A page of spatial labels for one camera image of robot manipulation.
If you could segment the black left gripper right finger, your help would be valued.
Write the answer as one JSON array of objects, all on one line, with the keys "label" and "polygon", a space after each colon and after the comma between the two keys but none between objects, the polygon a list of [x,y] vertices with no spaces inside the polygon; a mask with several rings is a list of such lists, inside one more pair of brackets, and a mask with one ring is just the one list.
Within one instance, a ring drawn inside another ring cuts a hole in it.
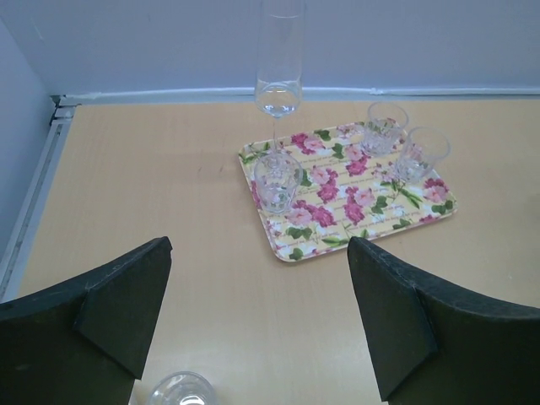
[{"label": "black left gripper right finger", "polygon": [[383,402],[538,403],[537,308],[465,289],[364,238],[347,256]]}]

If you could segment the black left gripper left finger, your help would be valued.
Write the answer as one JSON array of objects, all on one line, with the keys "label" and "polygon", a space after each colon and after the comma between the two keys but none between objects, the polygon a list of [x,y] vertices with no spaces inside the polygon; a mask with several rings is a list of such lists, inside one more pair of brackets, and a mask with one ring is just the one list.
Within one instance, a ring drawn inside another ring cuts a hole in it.
[{"label": "black left gripper left finger", "polygon": [[166,236],[1,305],[3,404],[126,404],[171,270]]}]

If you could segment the clear faceted glass tumbler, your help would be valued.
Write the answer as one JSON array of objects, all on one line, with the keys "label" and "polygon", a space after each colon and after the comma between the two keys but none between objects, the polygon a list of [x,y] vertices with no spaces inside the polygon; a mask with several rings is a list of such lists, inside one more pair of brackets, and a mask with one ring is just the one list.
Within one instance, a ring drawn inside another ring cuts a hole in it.
[{"label": "clear faceted glass tumbler", "polygon": [[392,102],[378,101],[367,110],[361,148],[370,157],[389,154],[409,123],[407,112]]}]

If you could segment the small clear glass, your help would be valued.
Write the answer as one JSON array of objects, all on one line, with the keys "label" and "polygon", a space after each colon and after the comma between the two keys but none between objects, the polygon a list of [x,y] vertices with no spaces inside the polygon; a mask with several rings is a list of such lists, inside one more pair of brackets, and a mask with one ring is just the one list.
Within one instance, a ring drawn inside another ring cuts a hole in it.
[{"label": "small clear glass", "polygon": [[303,179],[303,169],[291,155],[272,152],[257,161],[253,175],[262,209],[281,214],[292,205]]}]

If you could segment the tall clear glass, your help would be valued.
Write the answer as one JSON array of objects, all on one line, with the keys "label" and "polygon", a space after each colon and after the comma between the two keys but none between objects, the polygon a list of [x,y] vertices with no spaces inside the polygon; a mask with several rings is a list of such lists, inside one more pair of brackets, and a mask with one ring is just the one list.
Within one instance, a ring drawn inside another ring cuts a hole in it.
[{"label": "tall clear glass", "polygon": [[263,1],[257,38],[255,104],[278,121],[303,98],[305,1]]}]

